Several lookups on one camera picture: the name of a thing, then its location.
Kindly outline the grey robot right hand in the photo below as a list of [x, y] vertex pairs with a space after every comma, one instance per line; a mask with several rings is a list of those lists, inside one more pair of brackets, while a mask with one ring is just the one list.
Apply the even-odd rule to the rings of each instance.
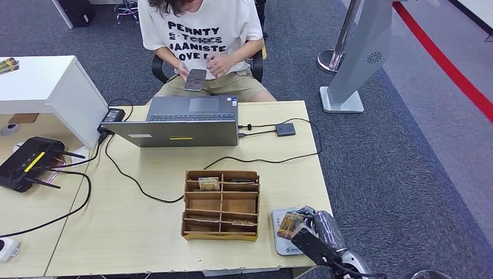
[[296, 211], [304, 218], [303, 223], [309, 227], [318, 238], [328, 247], [336, 251], [346, 248], [342, 232], [333, 216], [325, 210], [315, 210], [305, 206]]

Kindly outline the person's left hand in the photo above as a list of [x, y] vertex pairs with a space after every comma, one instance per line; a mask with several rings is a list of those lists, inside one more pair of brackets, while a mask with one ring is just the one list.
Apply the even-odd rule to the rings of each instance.
[[227, 74], [233, 64], [234, 60], [228, 55], [210, 54], [206, 59], [207, 70], [216, 78]]

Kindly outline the person's right hand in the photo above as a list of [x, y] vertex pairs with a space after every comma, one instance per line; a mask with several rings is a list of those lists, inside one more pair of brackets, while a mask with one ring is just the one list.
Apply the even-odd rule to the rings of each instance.
[[180, 75], [180, 77], [183, 79], [183, 81], [186, 83], [187, 82], [187, 79], [188, 79], [188, 76], [190, 74], [188, 68], [186, 67], [186, 65], [181, 62], [181, 61], [178, 61], [176, 66], [174, 67], [175, 70], [178, 72], [178, 74]]

